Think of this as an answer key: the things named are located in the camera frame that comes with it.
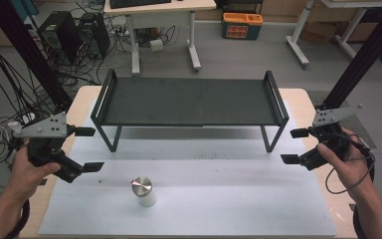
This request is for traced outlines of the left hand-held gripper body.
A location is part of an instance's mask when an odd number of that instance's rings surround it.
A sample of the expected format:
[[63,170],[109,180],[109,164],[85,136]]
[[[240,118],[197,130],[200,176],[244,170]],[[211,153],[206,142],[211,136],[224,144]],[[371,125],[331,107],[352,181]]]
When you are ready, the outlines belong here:
[[76,126],[67,124],[65,112],[27,124],[13,122],[13,135],[29,140],[28,160],[36,167],[50,162],[57,163],[61,168],[55,172],[55,175],[68,183],[72,183],[84,169],[68,158],[62,150],[65,140],[77,129]]

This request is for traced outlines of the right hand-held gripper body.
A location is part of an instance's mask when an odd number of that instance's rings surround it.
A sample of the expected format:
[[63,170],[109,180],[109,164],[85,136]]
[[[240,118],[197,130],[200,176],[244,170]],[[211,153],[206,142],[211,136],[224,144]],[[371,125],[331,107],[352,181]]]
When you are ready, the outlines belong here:
[[[336,155],[345,153],[350,144],[349,136],[342,131],[340,122],[362,111],[364,106],[346,107],[331,110],[316,110],[312,126],[300,128],[299,137],[314,136],[318,142],[328,146]],[[327,161],[321,157],[316,147],[299,157],[299,164],[308,170],[321,167]]]

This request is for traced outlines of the person's left hand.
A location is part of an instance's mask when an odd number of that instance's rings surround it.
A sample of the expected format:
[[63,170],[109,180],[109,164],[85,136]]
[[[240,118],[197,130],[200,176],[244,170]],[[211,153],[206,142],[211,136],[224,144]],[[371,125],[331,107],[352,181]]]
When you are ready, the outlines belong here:
[[29,141],[26,139],[15,154],[11,176],[6,190],[22,202],[29,199],[36,191],[40,182],[48,175],[61,169],[58,163],[50,162],[36,167],[28,158]]

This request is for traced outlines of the person's right hand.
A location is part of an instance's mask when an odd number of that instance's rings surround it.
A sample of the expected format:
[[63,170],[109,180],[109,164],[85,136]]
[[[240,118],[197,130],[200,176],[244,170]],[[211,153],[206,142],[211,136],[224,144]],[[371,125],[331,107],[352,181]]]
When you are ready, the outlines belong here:
[[365,157],[353,144],[349,144],[341,157],[323,143],[319,143],[316,149],[335,169],[349,196],[357,204],[377,196],[377,190],[369,176]]

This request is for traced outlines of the silver metal cup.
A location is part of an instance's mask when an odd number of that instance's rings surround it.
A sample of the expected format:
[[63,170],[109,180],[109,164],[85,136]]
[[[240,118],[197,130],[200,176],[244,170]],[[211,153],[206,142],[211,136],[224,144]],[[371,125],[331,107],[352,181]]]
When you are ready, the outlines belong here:
[[143,207],[151,207],[156,202],[153,184],[147,176],[138,176],[131,181],[131,189]]

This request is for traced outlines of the white foam mat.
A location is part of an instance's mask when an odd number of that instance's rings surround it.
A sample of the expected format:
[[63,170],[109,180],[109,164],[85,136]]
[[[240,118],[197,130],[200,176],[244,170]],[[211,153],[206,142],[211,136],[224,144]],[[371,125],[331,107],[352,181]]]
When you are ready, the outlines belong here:
[[[284,132],[267,152],[256,126],[126,127],[115,152],[100,135],[78,137],[70,157],[103,167],[56,183],[39,233],[332,238],[337,231],[314,173],[281,158],[304,151]],[[138,176],[153,184],[151,207],[132,192]]]

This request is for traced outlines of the brown cardboard box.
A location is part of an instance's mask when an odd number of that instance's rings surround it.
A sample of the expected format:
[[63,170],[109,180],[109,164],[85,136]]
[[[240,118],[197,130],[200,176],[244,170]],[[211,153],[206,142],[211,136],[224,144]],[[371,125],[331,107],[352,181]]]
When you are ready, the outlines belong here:
[[[300,38],[307,42],[325,44],[335,35],[342,36],[349,23],[343,22],[308,22],[304,25]],[[349,35],[348,42],[364,42],[375,29],[376,23],[359,23]]]

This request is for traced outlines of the large black computer tower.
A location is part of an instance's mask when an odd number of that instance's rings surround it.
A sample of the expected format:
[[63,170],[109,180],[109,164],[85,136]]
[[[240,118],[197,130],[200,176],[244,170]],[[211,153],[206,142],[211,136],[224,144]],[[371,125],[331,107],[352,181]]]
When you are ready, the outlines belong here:
[[74,63],[82,42],[69,11],[52,12],[40,26],[39,35],[51,48],[59,65],[69,66]]

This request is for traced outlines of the small black computer tower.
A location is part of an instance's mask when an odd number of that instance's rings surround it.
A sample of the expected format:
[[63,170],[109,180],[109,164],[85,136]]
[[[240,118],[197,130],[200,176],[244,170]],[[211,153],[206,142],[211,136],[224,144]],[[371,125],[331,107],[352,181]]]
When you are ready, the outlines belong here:
[[91,60],[103,59],[108,51],[109,37],[103,16],[99,12],[85,13],[78,25],[81,39],[87,44],[87,57]]

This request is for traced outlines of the black metal shelf rack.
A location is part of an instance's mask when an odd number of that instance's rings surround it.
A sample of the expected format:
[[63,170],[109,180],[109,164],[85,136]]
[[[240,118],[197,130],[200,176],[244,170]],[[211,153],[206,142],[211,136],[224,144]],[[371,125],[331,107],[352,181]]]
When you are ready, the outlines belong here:
[[257,125],[271,152],[289,116],[273,73],[261,80],[119,78],[110,70],[91,119],[115,152],[125,126]]

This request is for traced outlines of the orange and teal toolbox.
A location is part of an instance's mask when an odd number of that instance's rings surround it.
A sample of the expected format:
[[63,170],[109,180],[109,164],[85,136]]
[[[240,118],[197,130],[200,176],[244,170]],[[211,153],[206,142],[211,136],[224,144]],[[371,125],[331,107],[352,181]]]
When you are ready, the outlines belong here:
[[235,40],[257,40],[264,23],[260,14],[224,13],[222,37]]

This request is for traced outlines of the black keyboard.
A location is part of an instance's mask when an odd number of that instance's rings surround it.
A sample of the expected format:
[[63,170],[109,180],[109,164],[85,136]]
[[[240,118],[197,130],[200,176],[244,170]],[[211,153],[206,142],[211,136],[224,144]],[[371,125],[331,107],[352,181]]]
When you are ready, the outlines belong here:
[[108,0],[111,9],[170,3],[171,0]]

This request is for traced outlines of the white desk with wooden top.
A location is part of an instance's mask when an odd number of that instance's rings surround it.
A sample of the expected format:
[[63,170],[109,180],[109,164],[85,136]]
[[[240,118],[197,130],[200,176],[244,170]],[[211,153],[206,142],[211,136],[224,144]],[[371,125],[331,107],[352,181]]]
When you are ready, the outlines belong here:
[[103,12],[107,15],[122,15],[125,17],[131,42],[131,72],[134,76],[138,76],[140,74],[140,57],[134,31],[136,29],[162,26],[189,26],[187,48],[192,68],[198,72],[201,69],[201,64],[194,41],[195,13],[197,11],[214,10],[215,8],[216,3],[214,0],[171,0],[170,3],[118,9],[113,9],[109,1],[106,1]]

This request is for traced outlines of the black frame post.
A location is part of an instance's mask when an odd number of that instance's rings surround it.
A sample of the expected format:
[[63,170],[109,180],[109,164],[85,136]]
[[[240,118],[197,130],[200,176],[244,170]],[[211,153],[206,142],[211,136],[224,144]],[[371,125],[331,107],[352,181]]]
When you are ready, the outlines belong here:
[[0,28],[35,75],[58,110],[67,111],[72,99],[58,81],[24,26],[11,0],[0,0]]
[[382,54],[382,19],[359,49],[318,110],[338,109]]

